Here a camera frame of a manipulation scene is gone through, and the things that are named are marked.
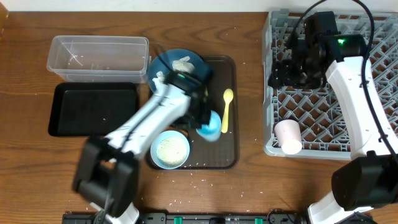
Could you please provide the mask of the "pink plastic cup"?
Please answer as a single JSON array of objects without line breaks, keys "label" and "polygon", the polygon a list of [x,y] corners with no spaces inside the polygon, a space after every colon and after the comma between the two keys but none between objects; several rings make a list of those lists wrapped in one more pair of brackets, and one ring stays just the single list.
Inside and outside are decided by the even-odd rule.
[{"label": "pink plastic cup", "polygon": [[285,119],[274,127],[274,134],[285,154],[294,155],[302,150],[302,137],[298,122]]}]

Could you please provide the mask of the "white rice pile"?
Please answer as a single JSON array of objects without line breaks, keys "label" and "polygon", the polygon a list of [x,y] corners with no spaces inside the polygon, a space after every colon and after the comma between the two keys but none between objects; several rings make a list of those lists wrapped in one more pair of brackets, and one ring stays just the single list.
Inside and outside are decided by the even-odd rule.
[{"label": "white rice pile", "polygon": [[161,140],[157,148],[159,160],[171,167],[181,164],[187,156],[185,141],[181,138],[169,137]]}]

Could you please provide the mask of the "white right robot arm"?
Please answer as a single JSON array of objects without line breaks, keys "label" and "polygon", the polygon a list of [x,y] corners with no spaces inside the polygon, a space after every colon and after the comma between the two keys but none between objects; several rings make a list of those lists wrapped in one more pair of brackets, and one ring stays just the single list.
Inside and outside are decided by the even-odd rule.
[{"label": "white right robot arm", "polygon": [[397,17],[272,11],[262,28],[264,151],[344,160],[299,223],[397,202]]}]

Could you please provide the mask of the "blue plastic cup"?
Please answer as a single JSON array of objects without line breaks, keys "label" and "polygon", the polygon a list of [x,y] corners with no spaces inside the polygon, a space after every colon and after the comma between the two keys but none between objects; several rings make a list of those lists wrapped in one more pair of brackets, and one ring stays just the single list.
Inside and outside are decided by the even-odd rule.
[{"label": "blue plastic cup", "polygon": [[209,124],[203,124],[196,131],[199,136],[208,142],[217,141],[221,136],[221,118],[219,114],[211,110]]}]

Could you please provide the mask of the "white tissue long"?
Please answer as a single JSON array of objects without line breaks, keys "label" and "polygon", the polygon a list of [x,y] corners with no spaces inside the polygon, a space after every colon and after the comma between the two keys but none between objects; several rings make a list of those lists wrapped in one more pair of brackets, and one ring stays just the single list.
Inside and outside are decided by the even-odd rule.
[{"label": "white tissue long", "polygon": [[165,75],[162,71],[156,73],[156,77],[152,79],[156,89],[162,88],[164,85]]}]

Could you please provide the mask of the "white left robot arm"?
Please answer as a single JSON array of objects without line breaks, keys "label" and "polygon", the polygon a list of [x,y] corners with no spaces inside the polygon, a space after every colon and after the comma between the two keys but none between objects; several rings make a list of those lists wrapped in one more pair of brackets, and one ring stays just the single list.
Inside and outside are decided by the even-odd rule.
[{"label": "white left robot arm", "polygon": [[153,79],[155,92],[122,126],[90,137],[81,151],[72,189],[97,205],[93,223],[135,223],[139,162],[169,126],[199,128],[210,121],[206,87],[211,72],[171,71]]}]

